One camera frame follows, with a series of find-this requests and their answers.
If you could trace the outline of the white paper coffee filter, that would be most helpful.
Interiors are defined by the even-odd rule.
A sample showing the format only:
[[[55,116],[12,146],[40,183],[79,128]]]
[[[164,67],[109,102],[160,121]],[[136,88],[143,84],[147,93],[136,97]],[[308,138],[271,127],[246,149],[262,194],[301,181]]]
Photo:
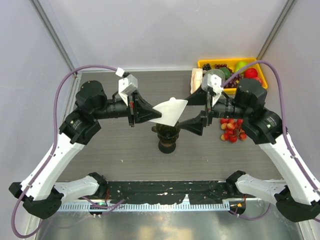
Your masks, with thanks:
[[[161,117],[149,120],[152,123],[174,127],[186,108],[188,101],[171,97],[168,101],[161,102],[152,109],[161,113]]]

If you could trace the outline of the dark green glass dripper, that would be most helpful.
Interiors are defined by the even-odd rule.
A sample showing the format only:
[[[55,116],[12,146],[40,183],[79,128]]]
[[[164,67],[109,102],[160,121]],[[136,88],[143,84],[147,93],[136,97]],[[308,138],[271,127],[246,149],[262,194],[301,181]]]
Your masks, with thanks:
[[[152,126],[151,131],[157,134],[159,142],[165,147],[175,144],[180,134],[180,128],[159,123]]]

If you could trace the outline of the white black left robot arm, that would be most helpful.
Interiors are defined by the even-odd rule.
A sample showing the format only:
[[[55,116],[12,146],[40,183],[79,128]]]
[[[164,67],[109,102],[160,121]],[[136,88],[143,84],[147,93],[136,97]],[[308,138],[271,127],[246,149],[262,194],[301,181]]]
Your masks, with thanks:
[[[62,204],[81,197],[102,199],[108,190],[107,181],[97,172],[66,184],[57,179],[70,161],[101,129],[99,120],[128,118],[130,126],[162,117],[139,94],[136,85],[126,84],[127,101],[108,99],[102,84],[92,80],[85,82],[76,94],[76,109],[59,128],[56,142],[36,169],[23,182],[13,182],[9,191],[23,202],[24,209],[42,220],[54,215]]]

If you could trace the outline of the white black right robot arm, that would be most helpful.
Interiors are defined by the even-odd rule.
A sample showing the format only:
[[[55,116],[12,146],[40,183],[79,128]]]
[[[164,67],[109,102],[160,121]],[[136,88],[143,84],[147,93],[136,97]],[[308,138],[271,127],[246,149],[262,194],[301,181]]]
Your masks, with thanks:
[[[320,183],[294,149],[284,117],[265,107],[266,97],[267,90],[250,78],[239,82],[234,98],[221,98],[210,86],[200,86],[186,100],[189,106],[205,106],[205,110],[178,126],[201,136],[213,118],[242,120],[244,133],[267,154],[285,184],[270,183],[238,170],[226,179],[227,193],[260,198],[295,223],[316,220],[320,215]]]

